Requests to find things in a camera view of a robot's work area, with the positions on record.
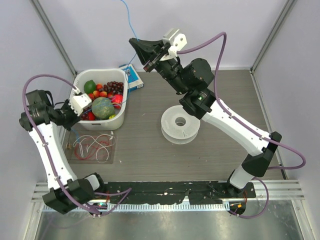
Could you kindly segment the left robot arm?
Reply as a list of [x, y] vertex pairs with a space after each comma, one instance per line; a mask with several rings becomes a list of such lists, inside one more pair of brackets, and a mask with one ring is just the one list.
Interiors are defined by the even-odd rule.
[[19, 119], [19, 124], [36, 144], [45, 168], [49, 192], [42, 199], [48, 207], [63, 215], [85, 206], [94, 198], [102, 199], [107, 192], [101, 176], [96, 172], [77, 178], [60, 142], [58, 127], [70, 131], [92, 104], [86, 93], [79, 89], [75, 92], [61, 108], [56, 109], [49, 91], [31, 91], [26, 94], [27, 112], [23, 112]]

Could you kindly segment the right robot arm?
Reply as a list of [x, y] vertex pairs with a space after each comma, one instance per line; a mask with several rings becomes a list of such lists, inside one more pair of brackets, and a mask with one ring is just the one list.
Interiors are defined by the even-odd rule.
[[227, 180], [225, 190], [230, 197], [240, 196], [248, 182], [265, 175], [278, 147], [273, 141], [279, 143], [282, 136], [250, 124], [231, 111], [209, 89], [216, 74], [212, 72], [207, 60], [195, 58], [188, 65], [182, 66], [179, 57], [162, 59], [169, 52], [168, 42], [130, 38], [129, 43], [146, 72], [156, 70], [177, 95], [183, 96], [179, 103], [189, 115], [217, 127], [247, 151], [246, 158]]

